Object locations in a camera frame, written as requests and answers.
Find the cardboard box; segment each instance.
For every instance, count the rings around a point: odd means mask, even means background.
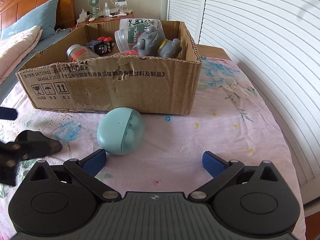
[[[130,107],[141,113],[189,114],[201,59],[183,22],[163,21],[162,26],[167,39],[181,40],[178,59],[109,56],[68,63],[71,45],[114,38],[119,21],[104,22],[77,28],[37,53],[17,72],[18,80],[38,109],[104,112]]]

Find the wooden bed frame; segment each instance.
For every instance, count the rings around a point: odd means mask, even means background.
[[[0,30],[10,26],[26,13],[48,0],[0,0]],[[75,24],[74,0],[59,0],[56,29],[73,27]]]

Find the gray toy figure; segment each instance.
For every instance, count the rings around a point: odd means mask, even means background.
[[[179,39],[169,41],[165,38],[163,31],[150,26],[140,35],[133,49],[138,51],[139,56],[176,58],[182,47]]]

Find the blue flower print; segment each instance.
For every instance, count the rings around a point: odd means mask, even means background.
[[[167,122],[172,122],[172,117],[170,116],[165,116],[164,119],[167,121]]]
[[[74,141],[79,137],[79,131],[82,125],[76,124],[74,121],[69,121],[63,124],[54,134],[55,138],[61,143],[68,143]]]
[[[207,82],[207,85],[209,87],[215,87],[215,86],[220,86],[224,85],[226,82],[223,78],[215,78],[212,80],[212,82]]]
[[[240,72],[238,70],[234,70],[226,67],[223,64],[210,62],[206,60],[206,57],[202,57],[202,72],[208,77],[214,77],[215,74],[222,74],[228,77],[234,77],[235,72]]]

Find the light blue round toy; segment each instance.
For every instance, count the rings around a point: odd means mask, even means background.
[[[120,107],[101,120],[97,139],[100,147],[114,155],[125,155],[138,149],[144,137],[144,120],[134,109]]]

